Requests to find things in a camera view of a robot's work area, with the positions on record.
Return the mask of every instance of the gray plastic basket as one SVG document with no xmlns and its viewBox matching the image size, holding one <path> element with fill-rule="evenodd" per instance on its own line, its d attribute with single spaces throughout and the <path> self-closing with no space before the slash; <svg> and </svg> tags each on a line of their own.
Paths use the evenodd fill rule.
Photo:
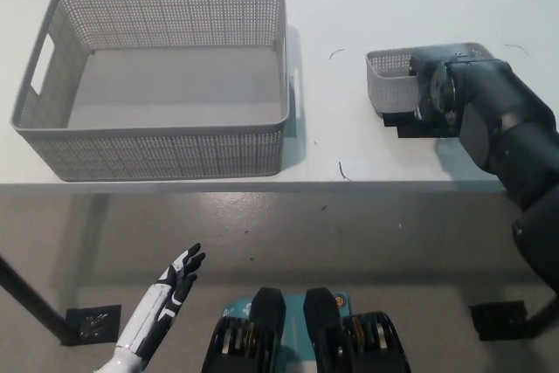
<svg viewBox="0 0 559 373">
<path fill-rule="evenodd" d="M 456 45 L 476 56 L 490 59 L 491 53 L 483 45 L 464 43 Z M 410 76 L 410 58 L 414 48 L 381 50 L 367 54 L 367 83 L 369 98 L 377 114 L 409 113 L 419 104 L 418 83 Z"/>
<path fill-rule="evenodd" d="M 285 36 L 285 0 L 51 0 L 12 124 L 66 181 L 269 176 Z"/>
</svg>

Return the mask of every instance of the white robotic hand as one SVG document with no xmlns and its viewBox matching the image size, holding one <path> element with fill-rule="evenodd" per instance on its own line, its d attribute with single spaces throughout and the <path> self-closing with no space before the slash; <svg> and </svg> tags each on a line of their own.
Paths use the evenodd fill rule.
<svg viewBox="0 0 559 373">
<path fill-rule="evenodd" d="M 113 358 L 97 373 L 139 373 L 171 328 L 188 296 L 205 253 L 200 244 L 183 252 L 144 294 L 116 343 Z"/>
</svg>

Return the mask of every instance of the white tabletop surface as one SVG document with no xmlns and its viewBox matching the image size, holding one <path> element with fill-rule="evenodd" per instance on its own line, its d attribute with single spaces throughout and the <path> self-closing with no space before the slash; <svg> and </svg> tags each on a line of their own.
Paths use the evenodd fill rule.
<svg viewBox="0 0 559 373">
<path fill-rule="evenodd" d="M 277 176 L 63 183 L 9 123 L 48 2 L 0 0 L 1 191 L 499 189 L 456 139 L 399 140 L 383 127 L 367 95 L 365 54 L 373 50 L 479 42 L 559 111 L 557 0 L 286 0 L 298 119 Z"/>
</svg>

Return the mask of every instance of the gray floor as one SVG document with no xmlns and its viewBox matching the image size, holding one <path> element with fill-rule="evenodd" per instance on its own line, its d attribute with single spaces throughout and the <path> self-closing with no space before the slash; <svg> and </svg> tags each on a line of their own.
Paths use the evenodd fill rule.
<svg viewBox="0 0 559 373">
<path fill-rule="evenodd" d="M 261 285 L 347 290 L 383 310 L 417 372 L 553 372 L 559 333 L 483 343 L 468 305 L 551 296 L 526 268 L 504 197 L 474 194 L 190 194 L 0 197 L 0 252 L 57 309 L 120 303 L 195 241 L 199 281 L 148 371 L 198 372 L 231 300 Z M 91 372 L 108 344 L 64 348 L 0 290 L 0 371 Z"/>
</svg>

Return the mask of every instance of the basket handle hole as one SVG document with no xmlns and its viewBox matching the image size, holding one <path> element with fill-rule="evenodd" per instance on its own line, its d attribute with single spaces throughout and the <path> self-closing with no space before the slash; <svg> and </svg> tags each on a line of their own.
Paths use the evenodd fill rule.
<svg viewBox="0 0 559 373">
<path fill-rule="evenodd" d="M 43 90 L 43 85 L 45 83 L 45 76 L 49 70 L 49 64 L 51 63 L 52 54 L 54 53 L 54 43 L 49 34 L 46 34 L 45 41 L 43 42 L 43 48 L 38 56 L 37 65 L 35 66 L 35 73 L 33 73 L 33 79 L 31 80 L 31 86 L 37 93 L 41 94 Z"/>
</svg>

